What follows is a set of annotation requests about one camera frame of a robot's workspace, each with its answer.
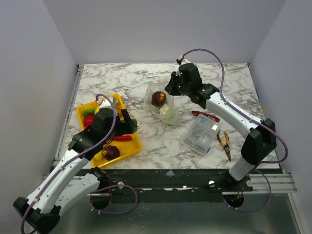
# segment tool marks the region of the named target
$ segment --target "gray floor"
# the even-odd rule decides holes
[[[246,196],[242,208],[263,204],[267,195]],[[121,211],[129,204],[113,204]],[[91,212],[86,197],[69,209],[52,234],[299,234],[287,195],[273,195],[269,206],[241,213],[223,203],[141,203],[126,215]]]

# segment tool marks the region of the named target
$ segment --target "yellow tray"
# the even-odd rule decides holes
[[[121,100],[121,97],[119,94],[113,94],[113,95],[110,95],[110,97],[111,96],[113,96],[117,100],[116,101],[116,111],[120,117],[120,120],[123,120],[121,110],[125,109],[125,106]],[[77,107],[76,112],[77,112],[79,123],[81,125],[82,130],[85,129],[85,127],[83,126],[83,115],[82,115],[82,112],[85,108],[93,108],[93,109],[95,109],[95,113],[97,113],[99,110],[98,103],[96,101],[92,101],[92,102],[89,102],[87,104],[84,104],[82,106]],[[110,165],[114,162],[123,160],[125,158],[133,156],[136,153],[140,152],[142,150],[142,145],[141,145],[141,142],[140,142],[137,134],[133,133],[133,134],[128,134],[128,135],[132,136],[132,140],[129,140],[129,141],[115,141],[115,140],[113,140],[112,143],[109,144],[109,145],[116,146],[119,149],[120,157],[108,161],[104,158],[103,150],[101,150],[91,160],[92,167],[104,168],[107,165]]]

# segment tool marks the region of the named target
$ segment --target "red tool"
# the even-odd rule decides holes
[[[199,114],[203,114],[203,115],[205,115],[205,116],[211,118],[213,121],[215,121],[215,122],[217,122],[217,123],[220,121],[220,119],[219,119],[218,117],[213,116],[213,115],[210,115],[210,114],[205,113],[205,112],[201,112],[201,111],[192,111],[192,113],[193,113],[195,116],[198,116]]]
[[[132,140],[132,136],[130,136],[130,135],[115,136],[115,137],[113,138],[113,140],[116,140],[116,141],[129,141],[129,140]]]

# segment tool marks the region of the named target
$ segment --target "marble tabletop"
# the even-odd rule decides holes
[[[197,64],[204,83],[220,87],[221,69],[219,64]],[[74,104],[74,112],[69,122],[65,142],[61,152],[65,152],[72,136],[81,131],[76,108],[94,101],[98,93],[120,94],[131,117],[137,119],[138,137],[143,149],[140,153],[114,163],[108,168],[117,169],[228,169],[241,157],[243,137],[222,118],[221,130],[226,130],[230,138],[232,161],[217,140],[205,156],[197,155],[181,144],[181,139],[195,119],[192,110],[203,110],[193,104],[188,97],[175,97],[175,105],[181,115],[178,126],[164,124],[145,110],[144,96],[148,83],[169,81],[170,73],[178,65],[169,63],[120,63],[86,64]],[[264,119],[247,64],[225,64],[225,95],[238,106],[254,116]],[[266,161],[277,160],[271,152]],[[259,168],[279,168],[278,164],[262,164]]]

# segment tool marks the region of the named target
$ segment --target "red fruit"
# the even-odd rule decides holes
[[[164,92],[157,91],[152,95],[152,105],[155,107],[160,107],[165,103],[166,99],[167,97]]]
[[[94,116],[88,115],[83,119],[83,125],[84,127],[88,127],[91,123],[94,121]]]
[[[120,156],[120,151],[116,146],[109,145],[109,146],[105,147],[105,149],[103,150],[103,156],[108,161],[110,161],[110,160],[113,160],[115,158],[118,158]]]

